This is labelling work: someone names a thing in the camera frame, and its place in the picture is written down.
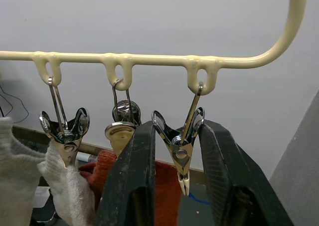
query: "white wall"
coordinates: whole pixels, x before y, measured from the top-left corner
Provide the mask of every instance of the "white wall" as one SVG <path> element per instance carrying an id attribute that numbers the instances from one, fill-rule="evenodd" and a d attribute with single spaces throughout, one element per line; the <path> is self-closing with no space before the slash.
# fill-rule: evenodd
<path id="1" fill-rule="evenodd" d="M 220 70 L 215 90 L 199 102 L 206 118 L 228 128 L 268 177 L 319 87 L 318 8 L 318 0 L 308 0 L 297 38 L 282 57 L 262 68 Z M 288 0 L 0 0 L 0 9 L 0 50 L 244 57 L 277 40 Z M 61 69 L 67 117 L 87 107 L 91 126 L 83 141 L 108 146 L 104 129 L 113 122 L 113 96 L 103 65 L 63 63 Z M 30 112 L 18 125 L 41 130 L 41 110 L 55 117 L 32 62 L 0 61 L 0 73 L 3 89 Z M 193 99 L 182 67 L 137 65 L 130 93 L 143 122 L 158 110 L 176 128 Z M 14 105 L 11 117 L 22 119 L 21 104 L 7 98 Z M 3 99 L 0 105 L 9 110 Z M 160 140 L 156 157 L 171 161 Z M 198 145 L 191 166 L 202 168 Z"/>

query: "metal clip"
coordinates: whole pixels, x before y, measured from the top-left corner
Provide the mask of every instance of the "metal clip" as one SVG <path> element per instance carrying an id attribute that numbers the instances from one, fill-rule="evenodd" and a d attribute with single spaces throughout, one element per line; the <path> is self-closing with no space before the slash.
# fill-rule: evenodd
<path id="1" fill-rule="evenodd" d="M 52 77 L 49 78 L 49 88 L 58 122 L 51 121 L 48 114 L 42 111 L 39 117 L 40 123 L 46 135 L 53 140 L 54 146 L 67 168 L 69 165 L 75 164 L 82 138 L 89 129 L 90 116 L 85 108 L 80 108 L 76 112 L 75 118 L 67 121 L 58 88 L 52 86 Z M 61 109 L 63 123 L 61 122 L 55 94 Z"/>
<path id="2" fill-rule="evenodd" d="M 126 90 L 127 100 L 117 102 L 115 88 L 121 81 L 122 79 L 117 80 L 112 86 L 114 96 L 112 116 L 115 123 L 105 129 L 105 136 L 110 140 L 112 149 L 117 156 L 130 141 L 136 127 L 141 125 L 141 110 L 134 101 L 131 101 L 129 90 Z"/>
<path id="3" fill-rule="evenodd" d="M 195 110 L 203 83 L 199 83 L 198 93 L 195 95 L 189 110 L 186 122 L 182 128 L 174 130 L 170 128 L 164 117 L 158 112 L 152 113 L 152 122 L 164 140 L 171 158 L 177 169 L 178 181 L 184 195 L 189 195 L 189 166 L 192 157 L 195 138 L 204 122 L 205 111 L 199 107 Z"/>

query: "cream hanger bar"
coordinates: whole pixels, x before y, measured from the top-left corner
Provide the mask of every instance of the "cream hanger bar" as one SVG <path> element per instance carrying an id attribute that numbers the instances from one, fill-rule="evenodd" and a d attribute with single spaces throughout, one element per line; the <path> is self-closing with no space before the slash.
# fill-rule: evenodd
<path id="1" fill-rule="evenodd" d="M 46 63 L 50 63 L 53 73 L 53 86 L 61 82 L 60 63 L 82 62 L 102 63 L 106 67 L 111 85 L 118 79 L 115 67 L 121 65 L 124 80 L 116 87 L 117 90 L 127 90 L 132 83 L 132 68 L 134 65 L 170 65 L 183 66 L 187 70 L 187 84 L 189 89 L 198 91 L 197 72 L 204 69 L 207 72 L 207 82 L 202 95 L 210 93 L 216 84 L 217 72 L 222 68 L 249 69 L 266 65 L 277 59 L 289 47 L 295 38 L 303 19 L 306 0 L 290 0 L 288 18 L 283 34 L 275 45 L 265 53 L 248 58 L 196 56 L 196 55 L 134 55 L 134 54 L 90 54 L 90 53 L 57 53 L 57 52 L 19 52 L 0 51 L 0 60 L 32 60 L 41 79 L 48 84 L 49 74 Z"/>

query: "metal clothespin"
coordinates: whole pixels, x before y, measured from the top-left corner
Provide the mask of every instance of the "metal clothespin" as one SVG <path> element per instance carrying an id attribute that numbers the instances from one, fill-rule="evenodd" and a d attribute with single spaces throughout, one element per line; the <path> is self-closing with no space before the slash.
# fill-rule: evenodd
<path id="1" fill-rule="evenodd" d="M 200 82 L 198 92 L 193 99 L 185 124 L 177 130 L 170 128 L 166 124 L 164 117 L 158 111 L 152 113 L 153 125 L 164 140 L 170 156 L 173 159 L 177 169 L 178 181 L 184 195 L 189 195 L 189 166 L 193 146 L 199 128 L 205 118 L 203 108 L 199 107 L 195 110 L 202 89 L 203 83 Z"/>
<path id="2" fill-rule="evenodd" d="M 46 135 L 53 140 L 54 146 L 59 152 L 64 166 L 67 168 L 69 165 L 75 164 L 82 138 L 89 129 L 90 116 L 85 108 L 80 108 L 76 112 L 75 118 L 67 121 L 59 90 L 57 86 L 52 86 L 52 77 L 49 78 L 49 88 L 58 122 L 51 121 L 48 114 L 42 111 L 39 117 L 40 123 Z M 61 121 L 57 101 L 60 106 L 63 122 Z"/>
<path id="3" fill-rule="evenodd" d="M 141 110 L 134 101 L 131 101 L 129 90 L 126 90 L 127 100 L 117 101 L 116 85 L 121 81 L 122 79 L 117 80 L 112 86 L 114 96 L 112 116 L 115 123 L 105 129 L 105 136 L 110 140 L 117 156 L 124 150 L 136 128 L 141 125 Z"/>

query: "orange knit fabric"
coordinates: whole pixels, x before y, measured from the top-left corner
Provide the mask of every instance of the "orange knit fabric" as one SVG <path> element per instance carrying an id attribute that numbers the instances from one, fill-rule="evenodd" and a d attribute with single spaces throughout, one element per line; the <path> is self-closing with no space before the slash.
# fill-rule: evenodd
<path id="1" fill-rule="evenodd" d="M 79 168 L 95 195 L 97 210 L 103 188 L 111 166 L 117 156 L 111 151 L 101 151 L 96 163 L 88 163 Z M 155 226 L 176 226 L 181 189 L 176 168 L 156 161 L 155 176 Z"/>

